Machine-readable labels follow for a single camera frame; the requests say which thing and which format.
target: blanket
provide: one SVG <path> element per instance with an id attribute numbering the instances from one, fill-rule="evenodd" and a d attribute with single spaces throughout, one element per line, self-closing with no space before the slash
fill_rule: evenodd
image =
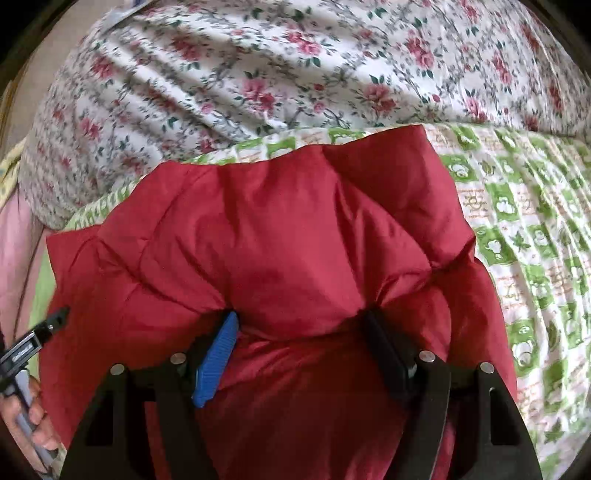
<path id="1" fill-rule="evenodd" d="M 220 476 L 381 479 L 404 412 L 366 349 L 360 309 L 381 306 L 453 364 L 493 362 L 515 396 L 475 241 L 420 126 L 273 162 L 165 163 L 102 225 L 48 240 L 53 307 L 72 310 L 41 354 L 46 409 L 68 444 L 113 363 L 163 361 L 233 307 L 240 338 L 197 412 Z M 449 427 L 435 478 L 452 447 Z"/>
<path id="2" fill-rule="evenodd" d="M 151 171 L 293 128 L 491 122 L 588 139 L 588 79 L 517 0 L 160 0 L 68 56 L 19 182 L 61 229 Z"/>

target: green patterned fabric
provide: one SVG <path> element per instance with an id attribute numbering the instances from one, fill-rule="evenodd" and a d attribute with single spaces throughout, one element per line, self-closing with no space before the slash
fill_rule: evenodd
<path id="1" fill-rule="evenodd" d="M 495 284 L 518 377 L 518 407 L 544 479 L 558 478 L 591 432 L 591 153 L 570 138 L 474 125 L 424 127 L 456 182 L 476 234 L 476 255 Z M 188 163 L 269 160 L 380 130 L 282 132 Z M 80 209 L 67 229 L 102 223 L 136 185 Z"/>

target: hand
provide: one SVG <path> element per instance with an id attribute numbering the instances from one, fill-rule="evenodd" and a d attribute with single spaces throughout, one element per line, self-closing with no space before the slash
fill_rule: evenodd
<path id="1" fill-rule="evenodd" d="M 61 441 L 56 431 L 53 429 L 51 420 L 49 416 L 46 415 L 41 404 L 41 385 L 35 378 L 31 377 L 29 380 L 29 388 L 31 389 L 31 395 L 33 397 L 33 403 L 29 409 L 29 418 L 33 424 L 37 425 L 31 440 L 36 445 L 42 446 L 47 450 L 55 450 L 60 446 Z M 35 453 L 33 444 L 24 436 L 21 429 L 16 424 L 19 413 L 22 413 L 22 406 L 16 396 L 12 395 L 3 398 L 0 395 L 0 415 L 12 434 L 14 441 L 17 443 L 31 466 L 35 470 L 44 472 L 46 469 L 43 467 L 43 464 Z"/>

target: bed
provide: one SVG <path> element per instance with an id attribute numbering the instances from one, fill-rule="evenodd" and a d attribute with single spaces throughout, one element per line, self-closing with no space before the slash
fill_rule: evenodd
<path id="1" fill-rule="evenodd" d="M 165 160 L 270 160 L 426 122 L 503 307 L 544 478 L 560 478 L 591 434 L 586 73 L 514 2 L 167 3 L 107 34 L 97 24 L 66 61 L 58 77 L 69 82 L 48 92 L 20 162 L 29 219 L 101 223 Z M 5 333 L 42 319 L 51 299 L 35 247 L 22 315 L 1 319 Z"/>

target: red puffer jacket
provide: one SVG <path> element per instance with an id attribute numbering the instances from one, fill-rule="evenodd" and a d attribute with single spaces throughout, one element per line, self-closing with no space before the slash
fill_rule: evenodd
<path id="1" fill-rule="evenodd" d="M 69 325 L 43 350 L 47 411 L 68 444 L 109 367 L 155 365 L 209 330 L 241 334 L 196 412 L 222 479 L 381 480 L 404 411 L 354 319 L 379 305 L 456 365 L 516 380 L 494 287 L 422 127 L 256 164 L 165 163 L 101 226 L 48 240 Z M 453 429 L 436 466 L 446 477 Z"/>

